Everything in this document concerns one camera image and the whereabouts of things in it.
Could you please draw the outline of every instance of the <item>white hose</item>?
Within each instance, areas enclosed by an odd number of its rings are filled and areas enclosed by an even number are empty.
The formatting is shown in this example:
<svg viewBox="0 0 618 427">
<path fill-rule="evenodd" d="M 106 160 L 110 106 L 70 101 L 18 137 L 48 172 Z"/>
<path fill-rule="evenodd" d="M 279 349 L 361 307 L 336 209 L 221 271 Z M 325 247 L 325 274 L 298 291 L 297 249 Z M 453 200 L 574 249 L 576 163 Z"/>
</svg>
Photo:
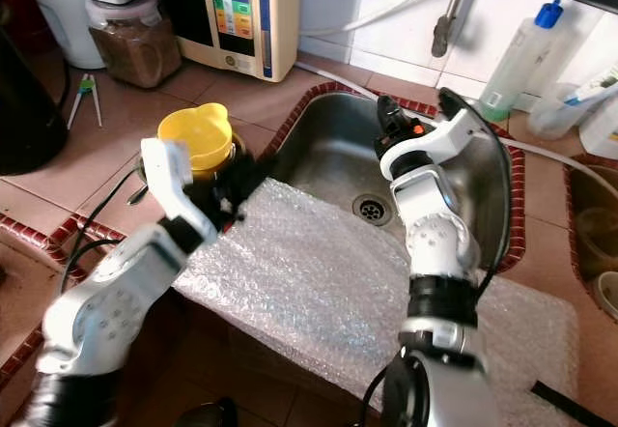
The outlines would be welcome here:
<svg viewBox="0 0 618 427">
<path fill-rule="evenodd" d="M 352 81 L 348 81 L 346 78 L 338 76 L 337 74 L 333 74 L 332 72 L 328 72 L 325 70 L 321 70 L 319 68 L 315 68 L 312 67 L 311 65 L 307 65 L 306 63 L 302 63 L 302 62 L 296 62 L 295 65 L 298 68 L 301 68 L 303 70 L 307 70 L 310 72 L 313 72 L 315 74 L 318 74 L 320 76 L 326 77 L 328 79 L 332 79 L 333 81 L 337 81 L 340 82 L 341 84 L 348 86 L 349 88 L 351 88 L 352 90 L 356 91 L 357 93 L 361 94 L 362 96 L 371 99 L 371 100 L 378 100 L 378 95 L 374 94 L 373 92 L 365 89 L 362 86 L 359 86 L 358 84 L 352 82 Z M 423 115 L 414 113 L 411 110 L 404 110 L 404 112 L 406 113 L 406 115 L 414 117 L 414 118 L 418 118 L 420 121 L 422 121 L 424 124 L 433 126 L 434 128 L 436 127 L 436 125 L 439 126 L 439 123 L 436 123 L 434 120 L 429 119 Z M 485 133 L 482 132 L 477 132 L 474 134 L 477 137 L 482 137 L 482 138 L 490 138 L 488 135 L 486 135 Z M 586 166 L 585 164 L 580 163 L 579 161 L 575 161 L 572 158 L 569 157 L 565 157 L 563 155 L 557 154 L 556 152 L 552 152 L 550 150 L 546 150 L 546 149 L 542 149 L 541 147 L 537 147 L 535 145 L 530 145 L 530 144 L 526 144 L 523 142 L 519 142 L 518 140 L 513 140 L 513 139 L 507 139 L 505 137 L 498 137 L 500 142 L 502 142 L 504 145 L 508 145 L 511 147 L 515 147 L 517 149 L 522 149 L 526 152 L 530 152 L 532 154 L 536 154 L 536 155 L 540 155 L 541 157 L 545 157 L 545 158 L 550 158 L 550 159 L 554 159 L 556 161 L 559 161 L 563 164 L 569 165 L 572 168 L 581 171 L 582 173 L 590 176 L 592 179 L 594 179 L 595 181 L 597 181 L 597 183 L 599 183 L 602 187 L 604 187 L 605 189 L 607 189 L 607 191 L 609 193 L 611 193 L 611 195 L 618 200 L 618 190 L 612 185 L 610 184 L 608 181 L 606 181 L 601 175 L 599 175 L 598 173 L 596 173 L 595 171 L 593 171 L 592 169 L 590 169 L 588 166 Z"/>
<path fill-rule="evenodd" d="M 366 24 L 373 23 L 374 21 L 387 16 L 393 12 L 398 11 L 403 6 L 408 4 L 411 0 L 402 0 L 394 5 L 386 7 L 384 9 L 373 12 L 372 14 L 368 14 L 356 21 L 352 21 L 348 24 L 344 24 L 343 26 L 335 26 L 332 28 L 324 28 L 324 29 L 308 29 L 306 31 L 301 31 L 301 36 L 328 36 L 330 34 L 344 33 L 346 31 L 353 31 L 354 29 L 358 29 Z"/>
</svg>

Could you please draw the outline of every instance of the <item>white tile wall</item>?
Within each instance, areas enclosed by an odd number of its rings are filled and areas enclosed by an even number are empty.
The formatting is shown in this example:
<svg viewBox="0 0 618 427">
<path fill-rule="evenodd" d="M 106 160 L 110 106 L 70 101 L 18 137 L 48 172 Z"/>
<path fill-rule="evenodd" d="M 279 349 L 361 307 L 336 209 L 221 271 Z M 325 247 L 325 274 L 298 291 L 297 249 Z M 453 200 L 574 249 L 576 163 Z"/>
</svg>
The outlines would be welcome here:
<svg viewBox="0 0 618 427">
<path fill-rule="evenodd" d="M 342 25 L 401 0 L 303 0 L 301 26 Z M 521 21 L 551 0 L 474 0 L 461 32 L 455 26 L 447 55 L 431 55 L 433 30 L 448 0 L 413 0 L 404 10 L 354 32 L 323 38 L 301 37 L 300 48 L 317 55 L 419 82 L 448 85 L 478 98 Z M 533 101 L 561 74 L 581 83 L 618 59 L 618 16 L 562 0 L 557 48 L 531 78 L 523 102 Z"/>
</svg>

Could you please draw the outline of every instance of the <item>black strap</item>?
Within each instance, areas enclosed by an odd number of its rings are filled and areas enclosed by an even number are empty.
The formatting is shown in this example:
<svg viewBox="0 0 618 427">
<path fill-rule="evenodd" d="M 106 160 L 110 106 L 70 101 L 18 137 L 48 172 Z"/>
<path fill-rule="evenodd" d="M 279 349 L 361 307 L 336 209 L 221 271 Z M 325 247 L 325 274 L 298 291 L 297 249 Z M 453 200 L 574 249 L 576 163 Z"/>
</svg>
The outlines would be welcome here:
<svg viewBox="0 0 618 427">
<path fill-rule="evenodd" d="M 583 425 L 588 427 L 616 427 L 611 422 L 598 417 L 571 398 L 566 397 L 542 382 L 537 381 L 530 391 Z"/>
</svg>

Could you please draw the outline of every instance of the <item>bubble wrap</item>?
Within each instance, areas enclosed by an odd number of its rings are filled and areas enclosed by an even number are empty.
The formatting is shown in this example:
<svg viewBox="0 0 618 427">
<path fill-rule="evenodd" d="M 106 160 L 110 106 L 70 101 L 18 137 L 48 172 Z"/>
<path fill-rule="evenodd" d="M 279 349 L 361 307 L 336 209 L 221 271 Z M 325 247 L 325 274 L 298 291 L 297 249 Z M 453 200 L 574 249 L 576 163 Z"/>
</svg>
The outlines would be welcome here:
<svg viewBox="0 0 618 427">
<path fill-rule="evenodd" d="M 397 351 L 406 317 L 407 253 L 388 233 L 267 180 L 247 218 L 189 259 L 174 287 L 350 393 Z M 576 395 L 576 313 L 497 277 L 479 305 L 504 425 L 569 425 L 528 390 L 539 379 Z M 379 393 L 372 404 L 379 409 Z"/>
</svg>

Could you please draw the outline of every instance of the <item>blue bottle cap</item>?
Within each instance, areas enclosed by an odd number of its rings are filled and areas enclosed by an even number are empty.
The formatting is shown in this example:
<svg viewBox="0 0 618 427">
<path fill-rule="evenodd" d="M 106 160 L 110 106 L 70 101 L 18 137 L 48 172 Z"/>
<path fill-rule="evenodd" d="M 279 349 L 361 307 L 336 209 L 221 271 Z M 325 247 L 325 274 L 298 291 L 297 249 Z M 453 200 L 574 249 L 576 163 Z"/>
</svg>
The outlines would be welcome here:
<svg viewBox="0 0 618 427">
<path fill-rule="evenodd" d="M 560 0 L 554 0 L 550 4 L 543 4 L 541 11 L 534 18 L 534 24 L 541 28 L 551 29 L 556 24 L 564 9 L 560 7 Z"/>
</svg>

